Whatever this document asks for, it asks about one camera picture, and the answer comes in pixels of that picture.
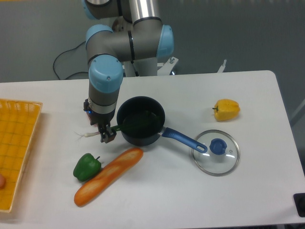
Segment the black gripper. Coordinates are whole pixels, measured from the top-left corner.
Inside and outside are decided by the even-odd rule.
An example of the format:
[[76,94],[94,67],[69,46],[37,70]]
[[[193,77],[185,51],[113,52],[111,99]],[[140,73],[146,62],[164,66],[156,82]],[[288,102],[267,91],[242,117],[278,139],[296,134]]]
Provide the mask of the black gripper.
[[86,112],[90,125],[97,124],[101,136],[101,143],[111,142],[116,137],[116,131],[110,127],[110,122],[114,117],[114,104],[100,106],[86,99],[83,103],[83,110]]

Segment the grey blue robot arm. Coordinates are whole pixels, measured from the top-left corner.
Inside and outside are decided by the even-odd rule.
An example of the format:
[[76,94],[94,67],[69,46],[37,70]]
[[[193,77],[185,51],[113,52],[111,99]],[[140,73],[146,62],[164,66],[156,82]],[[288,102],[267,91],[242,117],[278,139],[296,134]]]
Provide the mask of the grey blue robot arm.
[[97,125],[101,142],[116,137],[111,130],[120,87],[123,62],[170,56],[174,50],[173,31],[164,25],[155,0],[83,0],[88,18],[122,16],[131,29],[114,31],[97,24],[86,32],[89,95],[84,102],[91,125]]

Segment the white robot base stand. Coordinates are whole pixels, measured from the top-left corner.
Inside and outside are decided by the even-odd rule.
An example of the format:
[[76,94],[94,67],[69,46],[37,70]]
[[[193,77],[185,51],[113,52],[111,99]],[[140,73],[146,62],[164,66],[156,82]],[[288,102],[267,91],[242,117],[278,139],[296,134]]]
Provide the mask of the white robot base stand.
[[[158,62],[157,63],[157,72],[153,73],[153,71],[150,72],[150,75],[158,75],[158,76],[162,76],[162,75],[176,75],[175,73],[175,67],[178,64],[179,59],[172,56],[170,57],[167,62]],[[138,77],[139,76],[139,72],[136,69],[136,66],[134,65],[133,62],[127,62],[127,65],[129,65],[128,67],[128,72],[126,73],[125,71],[125,65],[123,65],[123,75],[124,77],[129,77],[131,74],[131,77]]]

